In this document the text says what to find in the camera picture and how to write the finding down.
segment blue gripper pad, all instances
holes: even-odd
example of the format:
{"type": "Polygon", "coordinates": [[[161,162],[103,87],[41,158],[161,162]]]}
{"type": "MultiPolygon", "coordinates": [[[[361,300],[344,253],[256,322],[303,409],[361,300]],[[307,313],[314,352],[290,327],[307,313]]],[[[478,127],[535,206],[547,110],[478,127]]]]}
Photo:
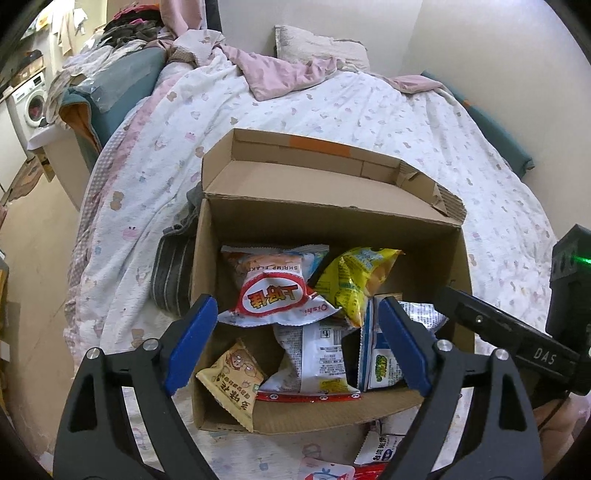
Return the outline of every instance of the blue gripper pad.
{"type": "Polygon", "coordinates": [[[435,336],[423,324],[413,322],[393,298],[380,302],[378,322],[408,387],[418,390],[422,397],[428,396],[436,362],[435,336]]]}
{"type": "Polygon", "coordinates": [[[182,320],[177,320],[177,322],[186,320],[190,321],[189,326],[181,334],[168,359],[168,372],[164,381],[164,389],[171,397],[179,388],[184,387],[191,378],[201,352],[216,326],[217,302],[210,296],[203,296],[203,299],[200,297],[191,307],[187,316],[182,320]]]}

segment open cardboard box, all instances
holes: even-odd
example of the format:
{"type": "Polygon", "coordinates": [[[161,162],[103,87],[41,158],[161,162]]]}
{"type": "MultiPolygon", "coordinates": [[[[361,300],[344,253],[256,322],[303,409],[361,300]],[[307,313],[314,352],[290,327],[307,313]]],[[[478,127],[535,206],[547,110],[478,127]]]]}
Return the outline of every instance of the open cardboard box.
{"type": "MultiPolygon", "coordinates": [[[[384,293],[431,302],[438,287],[470,292],[461,225],[461,201],[400,159],[347,145],[294,135],[235,129],[203,158],[205,199],[193,266],[193,301],[213,295],[219,310],[233,308],[238,290],[221,258],[222,245],[328,244],[327,259],[351,247],[399,248],[384,293]]],[[[444,334],[473,351],[473,334],[448,325],[444,334]]],[[[219,323],[196,372],[210,367],[242,338],[263,371],[277,371],[283,349],[271,326],[219,323]]],[[[197,427],[244,430],[193,379],[197,427]]],[[[258,433],[297,433],[363,423],[410,408],[421,397],[405,387],[370,391],[354,401],[257,401],[258,433]]]]}

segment beige floor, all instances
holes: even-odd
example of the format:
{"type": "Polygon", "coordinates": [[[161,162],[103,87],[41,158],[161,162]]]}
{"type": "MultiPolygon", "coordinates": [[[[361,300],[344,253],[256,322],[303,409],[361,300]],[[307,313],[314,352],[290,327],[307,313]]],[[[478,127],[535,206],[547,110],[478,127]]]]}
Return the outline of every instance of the beige floor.
{"type": "Polygon", "coordinates": [[[0,249],[10,268],[7,402],[17,432],[36,456],[53,452],[72,383],[73,362],[62,332],[77,222],[78,212],[59,181],[41,176],[29,195],[9,204],[0,228],[0,249]]]}

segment silver bolt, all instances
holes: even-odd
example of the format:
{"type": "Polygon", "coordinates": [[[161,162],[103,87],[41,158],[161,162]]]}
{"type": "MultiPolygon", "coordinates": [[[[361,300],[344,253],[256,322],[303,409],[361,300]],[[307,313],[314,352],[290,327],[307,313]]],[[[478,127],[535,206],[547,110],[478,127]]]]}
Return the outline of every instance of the silver bolt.
{"type": "Polygon", "coordinates": [[[509,360],[509,352],[499,348],[498,350],[495,350],[495,357],[497,357],[499,360],[509,360]]]}
{"type": "Polygon", "coordinates": [[[89,360],[94,360],[96,357],[100,355],[100,348],[94,347],[91,348],[86,352],[86,358],[89,360]]]}
{"type": "Polygon", "coordinates": [[[439,348],[442,352],[448,352],[453,348],[453,343],[451,343],[449,340],[438,340],[437,348],[439,348]]]}
{"type": "Polygon", "coordinates": [[[148,352],[151,350],[156,350],[158,348],[158,340],[156,338],[148,338],[143,344],[144,350],[148,352]]]}

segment white patterned bedsheet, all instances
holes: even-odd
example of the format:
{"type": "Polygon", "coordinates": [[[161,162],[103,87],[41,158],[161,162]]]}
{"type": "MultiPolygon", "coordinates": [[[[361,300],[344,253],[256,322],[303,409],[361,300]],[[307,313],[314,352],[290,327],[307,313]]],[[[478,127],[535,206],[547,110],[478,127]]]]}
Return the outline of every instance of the white patterned bedsheet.
{"type": "MultiPolygon", "coordinates": [[[[99,208],[71,327],[79,338],[76,363],[93,346],[107,353],[130,350],[159,337],[173,320],[148,299],[158,240],[199,181],[203,154],[233,127],[367,148],[425,172],[466,206],[463,233],[474,295],[543,328],[556,239],[538,200],[453,97],[442,90],[407,96],[370,75],[337,72],[308,90],[257,102],[237,67],[218,53],[210,65],[185,74],[158,104],[99,208]]],[[[478,342],[478,351],[488,349],[478,342]]],[[[142,456],[157,465],[133,392],[125,397],[142,456]]],[[[351,463],[361,446],[359,426],[270,437],[198,432],[189,389],[175,401],[221,479],[295,478],[305,455],[351,463]]],[[[464,402],[452,440],[459,438],[465,412],[464,402]]],[[[452,458],[448,446],[437,465],[452,458]]]]}

